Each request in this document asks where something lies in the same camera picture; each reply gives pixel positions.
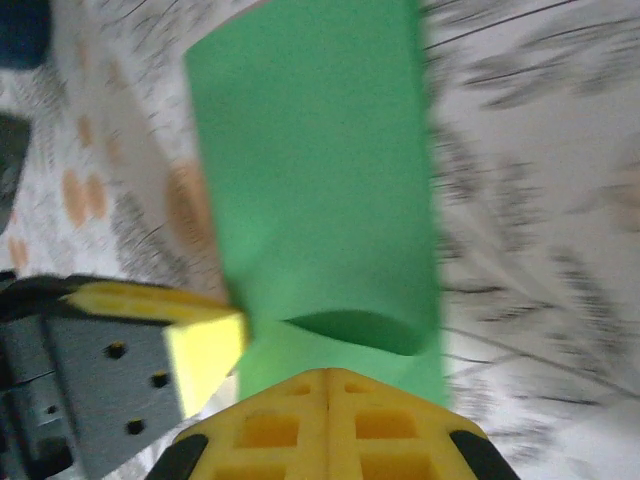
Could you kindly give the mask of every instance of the green paper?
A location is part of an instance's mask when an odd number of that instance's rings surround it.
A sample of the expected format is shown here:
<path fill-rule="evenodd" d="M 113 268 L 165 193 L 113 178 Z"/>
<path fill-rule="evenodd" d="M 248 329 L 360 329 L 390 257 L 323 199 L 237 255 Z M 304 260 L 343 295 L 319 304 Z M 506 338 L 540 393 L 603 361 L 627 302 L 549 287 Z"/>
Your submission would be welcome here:
<path fill-rule="evenodd" d="M 343 367 L 444 402 L 414 0 L 271 0 L 186 55 L 240 396 Z"/>

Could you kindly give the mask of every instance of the black object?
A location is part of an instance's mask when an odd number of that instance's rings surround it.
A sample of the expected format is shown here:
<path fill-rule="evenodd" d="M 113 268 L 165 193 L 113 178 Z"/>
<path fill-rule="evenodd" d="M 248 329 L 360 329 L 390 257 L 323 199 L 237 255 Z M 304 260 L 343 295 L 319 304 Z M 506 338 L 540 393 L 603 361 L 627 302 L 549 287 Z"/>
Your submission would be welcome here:
<path fill-rule="evenodd" d="M 464 430 L 453 432 L 450 437 L 478 480 L 520 480 L 486 438 Z"/>
<path fill-rule="evenodd" d="M 0 291 L 0 478 L 99 479 L 182 421 L 174 382 L 150 381 L 171 372 L 165 324 L 64 301 L 99 281 L 113 280 L 41 276 Z"/>
<path fill-rule="evenodd" d="M 48 0 L 0 0 L 0 68 L 29 70 L 41 65 L 51 24 Z"/>
<path fill-rule="evenodd" d="M 209 439 L 202 434 L 174 443 L 162 453 L 145 480 L 189 480 L 207 443 Z"/>
<path fill-rule="evenodd" d="M 2 7 L 0 7 L 0 32 L 2 32 Z M 0 58 L 2 34 L 0 33 Z M 4 232 L 15 201 L 22 175 L 31 125 L 28 121 L 6 114 L 0 114 L 0 233 Z"/>

